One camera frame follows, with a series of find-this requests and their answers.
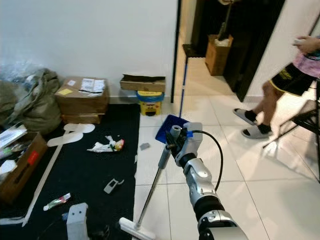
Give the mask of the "silver handled white broom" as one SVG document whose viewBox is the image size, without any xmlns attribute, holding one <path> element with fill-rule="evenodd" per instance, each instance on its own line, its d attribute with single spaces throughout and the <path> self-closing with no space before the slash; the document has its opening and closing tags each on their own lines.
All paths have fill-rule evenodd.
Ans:
<svg viewBox="0 0 320 240">
<path fill-rule="evenodd" d="M 124 233 L 127 233 L 128 235 L 130 235 L 132 240 L 155 240 L 156 239 L 156 234 L 144 228 L 142 226 L 142 222 L 143 222 L 144 216 L 146 215 L 147 208 L 153 199 L 153 195 L 154 195 L 155 189 L 157 188 L 160 177 L 162 176 L 163 171 L 167 166 L 167 162 L 169 161 L 169 158 L 172 155 L 173 151 L 176 151 L 176 140 L 179 137 L 183 137 L 183 135 L 186 135 L 185 133 L 182 133 L 182 131 L 186 131 L 185 129 L 183 129 L 183 126 L 178 126 L 178 125 L 170 126 L 170 128 L 167 128 L 166 131 L 170 131 L 170 133 L 173 135 L 173 146 L 169 148 L 167 144 L 165 144 L 163 151 L 160 154 L 160 158 L 157 164 L 157 171 L 155 173 L 153 182 L 150 185 L 150 190 L 147 192 L 147 197 L 144 201 L 144 205 L 142 206 L 142 210 L 138 215 L 138 218 L 130 220 L 128 218 L 121 217 L 118 220 L 119 228 Z"/>
</svg>

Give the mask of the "white floor strip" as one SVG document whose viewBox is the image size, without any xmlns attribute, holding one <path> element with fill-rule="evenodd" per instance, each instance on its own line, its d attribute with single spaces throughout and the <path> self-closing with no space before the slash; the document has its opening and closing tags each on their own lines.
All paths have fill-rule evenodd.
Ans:
<svg viewBox="0 0 320 240">
<path fill-rule="evenodd" d="M 51 170 L 52 170 L 52 168 L 58 158 L 58 155 L 60 154 L 62 147 L 63 147 L 62 145 L 58 145 L 55 148 L 55 151 L 54 151 L 52 157 L 50 158 L 50 161 L 49 161 L 48 165 L 46 166 L 45 171 L 43 172 L 43 174 L 41 176 L 41 179 L 40 179 L 38 186 L 35 190 L 34 197 L 33 197 L 32 201 L 30 202 L 29 208 L 26 212 L 26 215 L 23 218 L 22 227 L 25 227 L 27 225 L 27 223 L 29 222 L 30 216 L 32 215 L 32 212 L 34 211 L 34 206 L 38 201 L 38 198 L 42 192 L 42 188 L 44 187 L 44 185 L 47 181 L 47 178 L 48 178 L 49 174 L 51 173 Z"/>
</svg>

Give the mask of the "yellow bucket with blue band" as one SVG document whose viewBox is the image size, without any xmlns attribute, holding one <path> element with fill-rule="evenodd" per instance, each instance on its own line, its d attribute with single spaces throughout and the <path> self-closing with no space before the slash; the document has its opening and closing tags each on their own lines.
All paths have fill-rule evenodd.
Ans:
<svg viewBox="0 0 320 240">
<path fill-rule="evenodd" d="M 141 115 L 153 117 L 162 114 L 162 103 L 165 99 L 164 92 L 137 91 L 136 93 Z"/>
</svg>

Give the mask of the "yellow snack packet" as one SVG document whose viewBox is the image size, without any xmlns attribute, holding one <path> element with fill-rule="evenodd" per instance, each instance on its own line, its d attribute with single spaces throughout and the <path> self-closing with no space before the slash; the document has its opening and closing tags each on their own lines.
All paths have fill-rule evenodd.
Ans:
<svg viewBox="0 0 320 240">
<path fill-rule="evenodd" d="M 124 139 L 119 139 L 116 141 L 114 140 L 112 135 L 107 135 L 106 138 L 109 140 L 109 147 L 112 153 L 119 152 L 124 148 L 124 144 L 125 144 Z"/>
</svg>

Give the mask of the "small torn cardboard box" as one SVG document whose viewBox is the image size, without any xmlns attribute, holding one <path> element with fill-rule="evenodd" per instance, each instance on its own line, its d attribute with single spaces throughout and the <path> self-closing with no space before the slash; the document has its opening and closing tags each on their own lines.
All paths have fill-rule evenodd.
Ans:
<svg viewBox="0 0 320 240">
<path fill-rule="evenodd" d="M 119 82 L 122 90 L 143 92 L 165 92 L 166 77 L 148 77 L 123 74 Z"/>
</svg>

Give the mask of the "thin flattened cardboard box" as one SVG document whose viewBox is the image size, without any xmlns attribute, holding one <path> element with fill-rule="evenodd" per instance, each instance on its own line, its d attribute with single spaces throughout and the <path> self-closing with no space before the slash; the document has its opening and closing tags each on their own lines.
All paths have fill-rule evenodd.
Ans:
<svg viewBox="0 0 320 240">
<path fill-rule="evenodd" d="M 103 114 L 63 114 L 61 118 L 65 124 L 100 124 L 103 116 Z"/>
</svg>

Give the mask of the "small black foam mat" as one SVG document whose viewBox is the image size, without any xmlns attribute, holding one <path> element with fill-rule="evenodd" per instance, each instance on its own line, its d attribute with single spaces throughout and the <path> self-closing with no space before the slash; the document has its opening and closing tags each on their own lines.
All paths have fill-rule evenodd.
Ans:
<svg viewBox="0 0 320 240">
<path fill-rule="evenodd" d="M 194 51 L 191 44 L 183 44 L 182 50 L 186 58 L 197 58 L 198 54 Z"/>
</svg>

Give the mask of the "tall open cardboard box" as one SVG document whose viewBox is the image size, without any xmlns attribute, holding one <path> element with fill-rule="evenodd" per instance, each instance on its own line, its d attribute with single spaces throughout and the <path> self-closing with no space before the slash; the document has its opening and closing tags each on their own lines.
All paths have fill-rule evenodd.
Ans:
<svg viewBox="0 0 320 240">
<path fill-rule="evenodd" d="M 222 76 L 226 69 L 226 62 L 233 44 L 233 37 L 218 41 L 218 35 L 208 36 L 206 46 L 205 65 L 211 76 Z"/>
</svg>

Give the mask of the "black cabinet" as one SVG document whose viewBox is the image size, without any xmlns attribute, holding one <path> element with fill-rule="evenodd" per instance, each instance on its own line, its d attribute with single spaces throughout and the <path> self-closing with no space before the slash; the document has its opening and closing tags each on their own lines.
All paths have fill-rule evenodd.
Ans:
<svg viewBox="0 0 320 240">
<path fill-rule="evenodd" d="M 226 32 L 238 40 L 238 45 L 230 50 L 230 58 L 244 58 L 247 50 L 241 46 L 240 30 L 243 24 L 242 9 L 250 0 L 234 0 L 233 4 L 224 5 L 219 0 L 194 0 L 195 14 L 190 45 L 199 57 L 205 57 L 210 35 L 219 34 L 222 24 L 226 22 L 227 10 L 231 9 Z"/>
</svg>

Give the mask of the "black door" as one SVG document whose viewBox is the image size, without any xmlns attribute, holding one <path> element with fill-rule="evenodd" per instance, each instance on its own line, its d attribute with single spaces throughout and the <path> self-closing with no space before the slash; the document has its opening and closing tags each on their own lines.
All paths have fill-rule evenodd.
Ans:
<svg viewBox="0 0 320 240">
<path fill-rule="evenodd" d="M 249 93 L 285 0 L 234 0 L 227 32 L 233 38 L 223 77 L 240 101 Z"/>
</svg>

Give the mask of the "white green red tube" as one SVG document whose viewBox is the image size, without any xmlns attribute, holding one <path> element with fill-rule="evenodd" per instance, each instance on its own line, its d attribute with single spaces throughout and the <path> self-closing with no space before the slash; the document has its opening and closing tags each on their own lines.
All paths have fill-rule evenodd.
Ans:
<svg viewBox="0 0 320 240">
<path fill-rule="evenodd" d="M 43 211 L 51 210 L 59 205 L 66 203 L 71 198 L 71 193 L 67 193 L 65 195 L 60 196 L 59 198 L 53 199 L 48 202 L 45 206 L 43 206 Z"/>
</svg>

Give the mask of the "person in black shorts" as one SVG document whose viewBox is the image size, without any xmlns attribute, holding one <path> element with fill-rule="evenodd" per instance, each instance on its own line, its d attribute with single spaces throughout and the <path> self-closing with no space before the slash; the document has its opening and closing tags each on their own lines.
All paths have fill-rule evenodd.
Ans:
<svg viewBox="0 0 320 240">
<path fill-rule="evenodd" d="M 299 53 L 294 60 L 262 86 L 263 98 L 253 109 L 247 110 L 248 118 L 255 118 L 256 125 L 271 127 L 278 100 L 284 94 L 302 96 L 316 78 L 320 78 L 320 35 L 300 36 L 293 46 Z"/>
</svg>

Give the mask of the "olive green fabric sack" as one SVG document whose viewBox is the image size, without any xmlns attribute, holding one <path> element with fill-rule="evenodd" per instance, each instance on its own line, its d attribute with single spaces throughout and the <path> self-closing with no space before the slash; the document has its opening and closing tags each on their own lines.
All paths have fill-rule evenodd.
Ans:
<svg viewBox="0 0 320 240">
<path fill-rule="evenodd" d="M 61 124 L 55 93 L 62 86 L 55 71 L 36 68 L 0 77 L 0 128 L 25 126 L 48 135 Z"/>
</svg>

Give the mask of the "white flat booklet box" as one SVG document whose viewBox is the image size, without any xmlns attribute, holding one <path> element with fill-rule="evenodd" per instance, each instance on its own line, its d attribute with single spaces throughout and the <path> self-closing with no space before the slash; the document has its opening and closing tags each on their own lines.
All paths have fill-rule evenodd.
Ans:
<svg viewBox="0 0 320 240">
<path fill-rule="evenodd" d="M 12 126 L 0 133 L 0 148 L 6 147 L 27 133 L 24 125 Z"/>
</svg>

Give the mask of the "black door frame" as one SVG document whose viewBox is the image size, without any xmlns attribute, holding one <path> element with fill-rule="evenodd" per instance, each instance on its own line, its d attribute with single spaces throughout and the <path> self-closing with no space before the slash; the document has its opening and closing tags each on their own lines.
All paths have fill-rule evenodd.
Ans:
<svg viewBox="0 0 320 240">
<path fill-rule="evenodd" d="M 176 76 L 178 73 L 179 37 L 182 16 L 183 0 L 176 0 L 176 22 L 174 25 L 174 52 L 173 52 L 173 76 L 170 88 L 170 103 L 175 102 Z"/>
</svg>

